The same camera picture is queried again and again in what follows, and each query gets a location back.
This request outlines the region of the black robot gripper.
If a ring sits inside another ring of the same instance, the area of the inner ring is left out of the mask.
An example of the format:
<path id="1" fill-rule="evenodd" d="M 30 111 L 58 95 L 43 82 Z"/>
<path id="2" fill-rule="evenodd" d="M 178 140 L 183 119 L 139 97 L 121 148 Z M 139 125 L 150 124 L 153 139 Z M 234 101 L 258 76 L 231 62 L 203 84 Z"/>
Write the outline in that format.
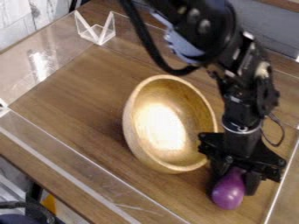
<path id="1" fill-rule="evenodd" d="M 202 132 L 199 140 L 199 152 L 210 160 L 209 195 L 233 167 L 247 171 L 247 196 L 255 195 L 262 179 L 282 180 L 286 160 L 266 146 L 261 127 L 249 131 L 225 128 L 222 133 Z"/>

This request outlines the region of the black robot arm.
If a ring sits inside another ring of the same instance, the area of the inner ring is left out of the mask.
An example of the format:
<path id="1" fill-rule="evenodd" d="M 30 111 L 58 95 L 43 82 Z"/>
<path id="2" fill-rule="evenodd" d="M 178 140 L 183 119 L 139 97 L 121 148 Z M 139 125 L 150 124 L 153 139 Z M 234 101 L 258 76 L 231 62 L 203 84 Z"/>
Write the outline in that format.
<path id="1" fill-rule="evenodd" d="M 159 67 L 186 75 L 205 67 L 218 82 L 225 101 L 222 133 L 199 134 L 199 150 L 221 177 L 235 167 L 243 172 L 246 194 L 264 180 L 278 182 L 286 160 L 266 146 L 264 122 L 280 104 L 268 52 L 239 25 L 229 0 L 146 0 L 157 19 L 166 25 L 166 41 L 189 66 L 171 68 L 151 38 L 147 51 Z"/>

